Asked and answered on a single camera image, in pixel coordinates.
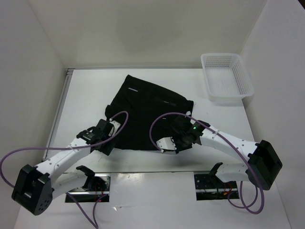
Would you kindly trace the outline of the black shorts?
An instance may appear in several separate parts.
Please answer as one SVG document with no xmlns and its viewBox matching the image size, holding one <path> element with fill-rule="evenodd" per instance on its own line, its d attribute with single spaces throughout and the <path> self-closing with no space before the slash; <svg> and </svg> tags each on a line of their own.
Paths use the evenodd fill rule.
<svg viewBox="0 0 305 229">
<path fill-rule="evenodd" d="M 194 102 L 159 85 L 127 75 L 118 93 L 105 109 L 107 118 L 126 126 L 115 138 L 115 148 L 155 151 L 152 140 L 174 136 L 176 113 L 191 114 Z"/>
</svg>

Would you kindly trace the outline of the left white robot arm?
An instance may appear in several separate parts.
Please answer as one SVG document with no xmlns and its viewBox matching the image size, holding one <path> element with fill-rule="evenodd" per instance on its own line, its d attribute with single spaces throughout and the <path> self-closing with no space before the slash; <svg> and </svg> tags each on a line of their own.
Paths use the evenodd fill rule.
<svg viewBox="0 0 305 229">
<path fill-rule="evenodd" d="M 110 143 L 96 144 L 112 137 L 120 126 L 114 120 L 101 119 L 96 126 L 78 133 L 67 150 L 34 167 L 25 165 L 19 172 L 12 199 L 36 216 L 42 214 L 53 199 L 72 189 L 92 191 L 105 188 L 105 181 L 88 167 L 77 166 L 72 172 L 68 169 L 94 150 L 109 152 Z"/>
</svg>

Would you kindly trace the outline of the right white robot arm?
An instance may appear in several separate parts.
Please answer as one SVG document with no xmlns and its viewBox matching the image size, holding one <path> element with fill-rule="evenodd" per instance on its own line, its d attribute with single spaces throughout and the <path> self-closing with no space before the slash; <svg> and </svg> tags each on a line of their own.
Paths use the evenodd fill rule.
<svg viewBox="0 0 305 229">
<path fill-rule="evenodd" d="M 240 160 L 239 164 L 217 163 L 209 176 L 209 182 L 213 187 L 221 187 L 229 181 L 249 181 L 263 190 L 269 190 L 283 167 L 275 149 L 268 141 L 261 140 L 257 143 L 240 139 L 201 120 L 192 124 L 188 118 L 182 116 L 176 118 L 173 128 L 176 131 L 173 142 L 177 151 L 198 144 Z"/>
</svg>

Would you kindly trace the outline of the white plastic basket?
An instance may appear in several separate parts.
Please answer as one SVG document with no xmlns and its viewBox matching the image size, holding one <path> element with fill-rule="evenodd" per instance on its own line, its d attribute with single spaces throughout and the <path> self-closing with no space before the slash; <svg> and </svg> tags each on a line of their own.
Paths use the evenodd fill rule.
<svg viewBox="0 0 305 229">
<path fill-rule="evenodd" d="M 201 55 L 209 100 L 218 103 L 236 102 L 254 95 L 254 88 L 240 55 L 206 53 Z"/>
</svg>

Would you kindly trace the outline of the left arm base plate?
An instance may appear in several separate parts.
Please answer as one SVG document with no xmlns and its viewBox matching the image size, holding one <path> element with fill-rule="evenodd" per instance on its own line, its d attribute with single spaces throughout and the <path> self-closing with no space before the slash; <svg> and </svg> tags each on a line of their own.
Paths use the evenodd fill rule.
<svg viewBox="0 0 305 229">
<path fill-rule="evenodd" d="M 68 192 L 79 203 L 109 202 L 111 174 L 97 173 L 93 184 L 88 189 L 77 187 Z"/>
</svg>

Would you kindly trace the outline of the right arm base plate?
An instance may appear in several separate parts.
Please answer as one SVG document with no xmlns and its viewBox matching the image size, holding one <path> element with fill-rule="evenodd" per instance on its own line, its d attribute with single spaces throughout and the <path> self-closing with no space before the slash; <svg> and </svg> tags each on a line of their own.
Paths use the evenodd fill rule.
<svg viewBox="0 0 305 229">
<path fill-rule="evenodd" d="M 239 199 L 237 183 L 230 181 L 222 182 L 216 176 L 212 176 L 209 172 L 194 172 L 194 183 L 196 199 L 199 200 L 227 200 L 228 196 L 231 199 Z"/>
</svg>

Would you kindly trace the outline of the aluminium table edge rail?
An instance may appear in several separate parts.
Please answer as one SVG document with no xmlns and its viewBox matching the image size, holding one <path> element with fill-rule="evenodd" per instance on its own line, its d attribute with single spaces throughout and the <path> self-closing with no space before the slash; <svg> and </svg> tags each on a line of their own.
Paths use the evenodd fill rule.
<svg viewBox="0 0 305 229">
<path fill-rule="evenodd" d="M 60 96 L 60 99 L 59 99 L 59 102 L 58 102 L 57 110 L 56 110 L 56 113 L 55 113 L 55 117 L 54 117 L 54 120 L 53 120 L 53 124 L 52 124 L 52 127 L 51 127 L 49 138 L 48 138 L 48 141 L 47 141 L 47 144 L 46 144 L 47 148 L 53 147 L 54 138 L 55 138 L 56 133 L 57 133 L 58 125 L 59 125 L 59 122 L 60 122 L 61 114 L 62 114 L 62 111 L 63 111 L 63 108 L 64 108 L 64 104 L 65 104 L 65 101 L 66 101 L 66 96 L 67 96 L 67 93 L 68 93 L 68 90 L 69 90 L 69 86 L 70 86 L 70 83 L 71 83 L 71 78 L 72 78 L 74 70 L 75 70 L 74 68 L 67 69 L 64 85 L 63 85 L 63 88 L 62 88 L 62 91 L 61 91 L 61 96 Z"/>
</svg>

